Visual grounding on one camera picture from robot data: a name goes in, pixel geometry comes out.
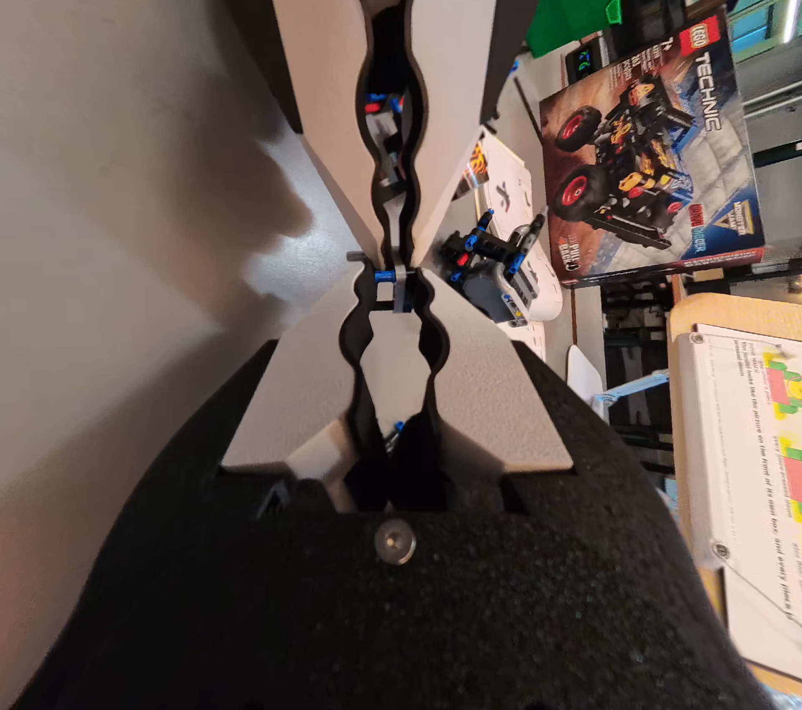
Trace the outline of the white instruction booklet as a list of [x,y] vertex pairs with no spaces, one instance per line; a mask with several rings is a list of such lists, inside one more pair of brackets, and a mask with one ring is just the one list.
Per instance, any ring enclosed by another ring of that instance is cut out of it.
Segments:
[[[475,223],[489,209],[494,219],[489,229],[507,240],[516,227],[530,223],[536,214],[532,177],[524,161],[493,135],[482,132],[468,156],[457,182],[453,199],[475,205]],[[522,327],[497,324],[507,336],[526,344],[541,359],[546,359],[546,324],[556,319],[563,308],[563,296],[553,266],[541,243],[541,232],[528,263],[539,278],[540,296],[533,308],[533,321]]]

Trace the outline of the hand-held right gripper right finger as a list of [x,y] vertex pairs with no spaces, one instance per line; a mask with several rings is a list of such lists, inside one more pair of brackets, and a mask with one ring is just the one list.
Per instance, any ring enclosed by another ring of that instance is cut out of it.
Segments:
[[424,417],[450,477],[567,473],[572,456],[513,342],[429,269],[415,273]]

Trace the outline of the black sub-assembly blue red pins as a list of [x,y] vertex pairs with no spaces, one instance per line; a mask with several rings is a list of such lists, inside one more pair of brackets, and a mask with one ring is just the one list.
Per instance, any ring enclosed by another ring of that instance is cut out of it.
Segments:
[[379,156],[379,186],[391,196],[404,193],[406,178],[399,163],[404,146],[404,97],[399,93],[367,92],[364,102],[366,126]]

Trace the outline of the monster truck picture box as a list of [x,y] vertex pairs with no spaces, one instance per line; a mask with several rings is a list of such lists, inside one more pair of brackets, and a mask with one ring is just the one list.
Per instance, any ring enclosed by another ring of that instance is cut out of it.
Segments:
[[548,96],[539,113],[563,285],[763,260],[724,8]]

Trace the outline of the small digital timer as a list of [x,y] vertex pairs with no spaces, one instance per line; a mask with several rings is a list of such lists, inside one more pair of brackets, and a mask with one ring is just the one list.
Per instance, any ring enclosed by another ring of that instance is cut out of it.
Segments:
[[591,74],[599,72],[609,63],[607,44],[601,34],[596,34],[565,56],[566,78],[573,85]]

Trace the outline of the wooden display board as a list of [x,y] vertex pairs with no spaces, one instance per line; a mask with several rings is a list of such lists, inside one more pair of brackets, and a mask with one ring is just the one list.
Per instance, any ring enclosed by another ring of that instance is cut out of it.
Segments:
[[[689,464],[678,338],[682,334],[691,333],[697,324],[718,326],[734,331],[770,334],[800,342],[801,309],[800,304],[707,293],[682,298],[670,312],[667,321],[667,355],[675,450],[675,477],[678,485],[678,528],[692,554],[694,513],[691,506],[689,479],[693,474],[693,468]],[[720,569],[707,568],[698,564],[696,560],[695,566],[713,611],[718,620],[726,626],[726,597]],[[747,661],[747,665],[762,685],[784,695],[792,695],[800,699],[801,683],[799,679],[754,662]]]

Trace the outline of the grey beam piece blue pin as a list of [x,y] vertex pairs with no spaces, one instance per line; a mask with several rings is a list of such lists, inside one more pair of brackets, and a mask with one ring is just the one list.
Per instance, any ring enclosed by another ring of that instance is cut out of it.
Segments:
[[412,312],[414,272],[406,266],[399,249],[391,250],[390,263],[384,270],[377,268],[362,251],[349,251],[346,261],[362,266],[354,284],[359,310]]

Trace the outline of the partly built toy truck chassis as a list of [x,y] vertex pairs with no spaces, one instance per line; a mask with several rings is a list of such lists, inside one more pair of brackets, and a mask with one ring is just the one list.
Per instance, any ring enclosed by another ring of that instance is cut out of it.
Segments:
[[452,232],[439,246],[444,280],[495,324],[522,327],[533,321],[541,294],[539,278],[528,263],[544,226],[547,208],[504,240],[490,229],[487,210],[466,234]]

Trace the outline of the laminated instruction sheet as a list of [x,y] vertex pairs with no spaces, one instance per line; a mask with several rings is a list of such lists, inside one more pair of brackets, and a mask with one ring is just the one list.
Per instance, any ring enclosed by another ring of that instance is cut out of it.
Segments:
[[697,324],[678,360],[695,560],[740,654],[800,680],[800,342]]

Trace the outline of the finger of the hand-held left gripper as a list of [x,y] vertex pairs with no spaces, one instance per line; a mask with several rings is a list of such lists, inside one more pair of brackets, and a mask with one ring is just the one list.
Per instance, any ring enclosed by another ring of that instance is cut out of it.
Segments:
[[475,148],[495,11],[496,0],[408,0],[406,53],[422,104],[410,156],[408,265],[424,262]]
[[366,125],[374,58],[368,0],[272,0],[299,116],[300,141],[360,250],[394,265],[377,194],[381,159]]

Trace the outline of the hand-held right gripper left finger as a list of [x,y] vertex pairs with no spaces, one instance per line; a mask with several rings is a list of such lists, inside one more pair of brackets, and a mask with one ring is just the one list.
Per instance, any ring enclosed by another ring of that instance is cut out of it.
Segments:
[[373,339],[372,264],[347,274],[278,340],[221,467],[321,484],[339,512],[356,510],[348,473],[385,456],[360,361]]

